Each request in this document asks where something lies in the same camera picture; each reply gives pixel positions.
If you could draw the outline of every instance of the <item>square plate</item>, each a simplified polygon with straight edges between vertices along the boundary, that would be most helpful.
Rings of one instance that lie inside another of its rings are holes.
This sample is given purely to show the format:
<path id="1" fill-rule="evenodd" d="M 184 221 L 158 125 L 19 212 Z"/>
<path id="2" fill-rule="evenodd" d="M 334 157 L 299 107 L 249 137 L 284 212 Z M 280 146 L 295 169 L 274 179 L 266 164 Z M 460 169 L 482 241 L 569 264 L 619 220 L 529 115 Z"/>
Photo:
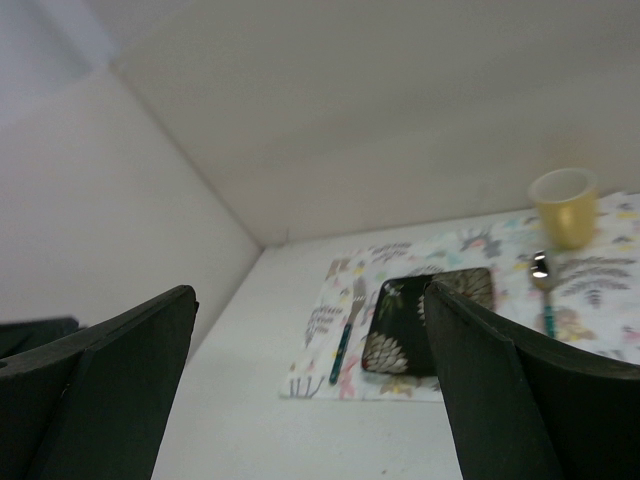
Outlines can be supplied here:
<path id="1" fill-rule="evenodd" d="M 436 374 L 422 304 L 424 290 L 434 280 L 489 310 L 494 308 L 491 272 L 486 268 L 387 280 L 380 288 L 362 353 L 364 370 L 418 377 Z"/>

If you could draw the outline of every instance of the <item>teal handle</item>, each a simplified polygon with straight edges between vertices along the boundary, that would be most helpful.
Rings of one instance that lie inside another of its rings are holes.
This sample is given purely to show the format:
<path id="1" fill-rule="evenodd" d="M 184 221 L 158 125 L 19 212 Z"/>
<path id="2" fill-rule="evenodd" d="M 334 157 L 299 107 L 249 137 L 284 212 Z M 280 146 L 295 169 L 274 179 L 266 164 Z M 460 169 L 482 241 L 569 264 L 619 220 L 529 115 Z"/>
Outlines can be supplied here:
<path id="1" fill-rule="evenodd" d="M 555 326 L 553 324 L 553 309 L 551 305 L 544 306 L 544 328 L 547 330 L 547 335 L 551 338 L 556 338 Z"/>
<path id="2" fill-rule="evenodd" d="M 335 385 L 336 383 L 338 383 L 338 377 L 340 376 L 340 367 L 342 367 L 344 354 L 347 352 L 347 344 L 349 343 L 349 337 L 351 336 L 352 328 L 353 325 L 349 323 L 344 326 L 342 338 L 340 339 L 340 344 L 338 345 L 338 353 L 336 353 L 336 359 L 333 362 L 333 368 L 331 369 L 331 375 L 329 376 L 330 385 Z"/>

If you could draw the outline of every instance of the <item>yellow cup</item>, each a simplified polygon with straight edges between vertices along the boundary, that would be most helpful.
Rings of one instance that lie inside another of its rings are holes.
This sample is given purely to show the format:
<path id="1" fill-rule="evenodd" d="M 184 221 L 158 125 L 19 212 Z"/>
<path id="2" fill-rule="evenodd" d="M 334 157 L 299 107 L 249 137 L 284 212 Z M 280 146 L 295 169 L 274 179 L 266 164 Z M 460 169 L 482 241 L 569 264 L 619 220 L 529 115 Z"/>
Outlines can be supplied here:
<path id="1" fill-rule="evenodd" d="M 596 175 L 584 168 L 563 168 L 529 187 L 551 241 L 562 248 L 584 247 L 593 238 L 598 200 Z"/>

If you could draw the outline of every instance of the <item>table surface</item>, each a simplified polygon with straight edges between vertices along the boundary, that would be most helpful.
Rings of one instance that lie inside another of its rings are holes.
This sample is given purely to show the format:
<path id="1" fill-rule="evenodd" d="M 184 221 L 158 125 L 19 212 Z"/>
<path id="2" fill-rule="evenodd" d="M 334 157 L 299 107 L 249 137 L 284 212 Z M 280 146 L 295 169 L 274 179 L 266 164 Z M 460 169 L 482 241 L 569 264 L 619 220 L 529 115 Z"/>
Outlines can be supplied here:
<path id="1" fill-rule="evenodd" d="M 284 400 L 277 390 L 337 255 L 527 213 L 266 250 L 184 371 L 153 478 L 462 478 L 444 404 Z"/>

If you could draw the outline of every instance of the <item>placemat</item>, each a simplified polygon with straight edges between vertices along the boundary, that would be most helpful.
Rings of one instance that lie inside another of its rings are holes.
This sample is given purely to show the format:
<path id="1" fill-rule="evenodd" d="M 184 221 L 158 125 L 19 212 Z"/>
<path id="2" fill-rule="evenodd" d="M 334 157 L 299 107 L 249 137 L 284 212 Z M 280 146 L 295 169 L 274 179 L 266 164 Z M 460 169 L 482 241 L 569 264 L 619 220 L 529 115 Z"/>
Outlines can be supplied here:
<path id="1" fill-rule="evenodd" d="M 553 294 L 560 341 L 640 364 L 640 219 L 631 197 L 616 193 L 599 203 L 591 244 L 555 252 L 560 284 Z M 486 267 L 496 311 L 544 331 L 541 294 L 527 276 L 534 251 L 548 248 L 535 216 L 436 235 L 422 242 L 363 248 L 335 259 L 312 309 L 302 352 L 280 388 L 284 398 L 442 401 L 436 377 L 384 375 L 362 370 L 360 358 L 378 291 L 389 278 Z M 356 318 L 338 384 L 328 378 L 349 316 L 353 283 L 362 278 L 367 300 Z"/>

